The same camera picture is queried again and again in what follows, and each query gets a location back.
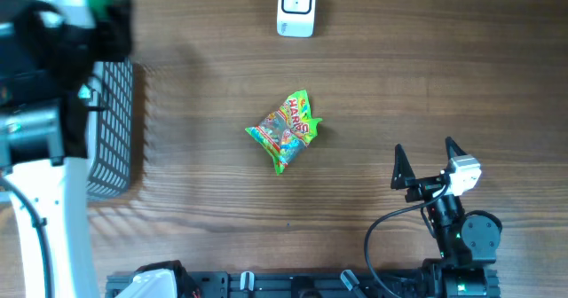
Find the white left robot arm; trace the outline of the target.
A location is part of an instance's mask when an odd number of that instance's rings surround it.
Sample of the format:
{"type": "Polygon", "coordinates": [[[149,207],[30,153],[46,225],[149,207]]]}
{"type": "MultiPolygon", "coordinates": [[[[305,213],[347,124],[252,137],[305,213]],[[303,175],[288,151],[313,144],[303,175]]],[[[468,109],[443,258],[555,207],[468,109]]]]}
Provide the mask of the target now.
{"type": "Polygon", "coordinates": [[[130,186],[133,0],[1,0],[1,186],[29,297],[97,297],[87,208],[130,186]]]}

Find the green Haribo gummy bag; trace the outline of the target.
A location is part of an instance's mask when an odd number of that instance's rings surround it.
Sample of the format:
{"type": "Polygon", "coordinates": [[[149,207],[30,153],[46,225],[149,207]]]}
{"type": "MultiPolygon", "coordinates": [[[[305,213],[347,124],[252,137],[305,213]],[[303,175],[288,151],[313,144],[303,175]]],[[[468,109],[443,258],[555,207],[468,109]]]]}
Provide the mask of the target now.
{"type": "Polygon", "coordinates": [[[245,131],[272,157],[276,175],[306,149],[318,136],[321,118],[312,116],[307,90],[289,95],[282,105],[268,114],[258,125],[245,131]]]}

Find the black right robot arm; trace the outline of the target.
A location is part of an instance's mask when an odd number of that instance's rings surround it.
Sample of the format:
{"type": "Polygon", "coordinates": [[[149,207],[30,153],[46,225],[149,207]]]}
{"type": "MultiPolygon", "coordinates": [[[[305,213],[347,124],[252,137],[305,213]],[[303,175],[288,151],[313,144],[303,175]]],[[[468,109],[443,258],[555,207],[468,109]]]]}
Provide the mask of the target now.
{"type": "Polygon", "coordinates": [[[481,164],[451,137],[446,153],[448,163],[438,175],[418,178],[403,147],[395,147],[390,187],[405,189],[406,202],[420,203],[440,254],[414,271],[399,272],[395,290],[403,297],[499,297],[496,272],[488,266],[496,262],[502,223],[484,210],[467,212],[461,202],[481,177],[481,164]]]}

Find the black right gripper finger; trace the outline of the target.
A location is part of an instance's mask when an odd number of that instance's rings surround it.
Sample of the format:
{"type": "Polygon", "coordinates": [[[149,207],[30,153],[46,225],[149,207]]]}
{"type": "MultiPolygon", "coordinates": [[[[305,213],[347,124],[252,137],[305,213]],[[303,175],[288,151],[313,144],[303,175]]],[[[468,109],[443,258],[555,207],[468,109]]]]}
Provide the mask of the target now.
{"type": "Polygon", "coordinates": [[[415,184],[415,175],[402,144],[395,146],[391,189],[407,189],[415,184]]]}
{"type": "Polygon", "coordinates": [[[446,137],[445,144],[448,159],[446,168],[450,170],[461,170],[467,165],[467,154],[458,146],[452,137],[446,137]]]}

